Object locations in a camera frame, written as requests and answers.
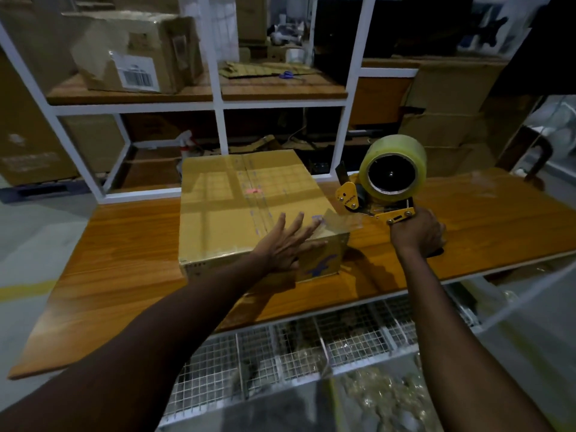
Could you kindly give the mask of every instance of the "pallet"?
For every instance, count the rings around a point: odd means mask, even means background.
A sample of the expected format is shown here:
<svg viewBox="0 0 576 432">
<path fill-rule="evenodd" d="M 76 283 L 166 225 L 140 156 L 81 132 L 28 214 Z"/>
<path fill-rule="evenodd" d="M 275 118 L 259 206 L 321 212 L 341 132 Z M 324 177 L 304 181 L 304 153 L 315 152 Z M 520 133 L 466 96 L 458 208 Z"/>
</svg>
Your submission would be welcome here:
<svg viewBox="0 0 576 432">
<path fill-rule="evenodd" d="M 88 194 L 90 189 L 82 178 L 32 183 L 17 187 L 1 188 L 0 202 L 19 203 L 31 200 L 63 197 L 66 195 Z"/>
</svg>

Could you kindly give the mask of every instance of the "person's right arm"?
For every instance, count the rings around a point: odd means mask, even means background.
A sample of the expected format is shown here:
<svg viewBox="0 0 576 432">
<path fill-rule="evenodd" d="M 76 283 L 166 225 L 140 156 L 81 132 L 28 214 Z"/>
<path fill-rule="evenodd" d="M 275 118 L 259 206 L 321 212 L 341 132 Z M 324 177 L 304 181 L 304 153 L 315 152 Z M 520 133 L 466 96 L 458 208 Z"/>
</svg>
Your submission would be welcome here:
<svg viewBox="0 0 576 432">
<path fill-rule="evenodd" d="M 391 241 L 408 285 L 424 378 L 444 430 L 554 432 L 536 404 L 472 334 L 428 266 L 424 255 L 443 246 L 444 229 L 423 208 L 391 226 Z"/>
</svg>

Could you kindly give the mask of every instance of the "hand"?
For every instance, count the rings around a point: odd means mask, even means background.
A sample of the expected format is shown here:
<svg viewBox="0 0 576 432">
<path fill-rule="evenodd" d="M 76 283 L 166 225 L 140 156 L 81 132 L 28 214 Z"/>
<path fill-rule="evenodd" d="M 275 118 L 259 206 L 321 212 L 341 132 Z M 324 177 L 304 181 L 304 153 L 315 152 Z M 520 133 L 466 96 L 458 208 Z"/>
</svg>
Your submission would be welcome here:
<svg viewBox="0 0 576 432">
<path fill-rule="evenodd" d="M 252 254 L 261 257 L 269 271 L 288 271 L 299 268 L 298 255 L 308 250 L 326 245 L 326 241 L 304 242 L 318 228 L 321 220 L 315 219 L 310 226 L 302 229 L 304 213 L 300 212 L 288 229 L 286 214 L 280 214 L 274 228 L 260 240 Z"/>
<path fill-rule="evenodd" d="M 438 222 L 431 210 L 423 207 L 415 210 L 412 218 L 390 226 L 390 241 L 397 254 L 417 251 L 427 257 L 446 243 L 442 237 L 446 226 Z"/>
</svg>

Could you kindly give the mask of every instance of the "tape roll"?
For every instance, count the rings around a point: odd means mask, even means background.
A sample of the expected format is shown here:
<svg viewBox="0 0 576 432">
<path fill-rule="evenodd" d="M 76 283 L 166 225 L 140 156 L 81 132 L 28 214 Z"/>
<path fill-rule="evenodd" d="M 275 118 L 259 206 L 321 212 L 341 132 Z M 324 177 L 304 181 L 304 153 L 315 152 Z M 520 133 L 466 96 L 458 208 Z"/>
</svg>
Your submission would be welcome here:
<svg viewBox="0 0 576 432">
<path fill-rule="evenodd" d="M 390 135 L 375 141 L 358 179 L 373 198 L 397 202 L 414 195 L 426 180 L 426 150 L 413 137 Z"/>
</svg>

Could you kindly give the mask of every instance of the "yellow floor line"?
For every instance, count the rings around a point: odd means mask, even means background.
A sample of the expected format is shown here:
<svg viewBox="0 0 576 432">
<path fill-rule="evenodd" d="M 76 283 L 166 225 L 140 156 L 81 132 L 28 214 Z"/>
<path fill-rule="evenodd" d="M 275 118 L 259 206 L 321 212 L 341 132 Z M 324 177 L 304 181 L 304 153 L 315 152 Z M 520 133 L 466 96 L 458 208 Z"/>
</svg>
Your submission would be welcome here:
<svg viewBox="0 0 576 432">
<path fill-rule="evenodd" d="M 54 288 L 55 284 L 56 280 L 47 280 L 40 283 L 0 287 L 0 303 L 47 294 Z"/>
</svg>

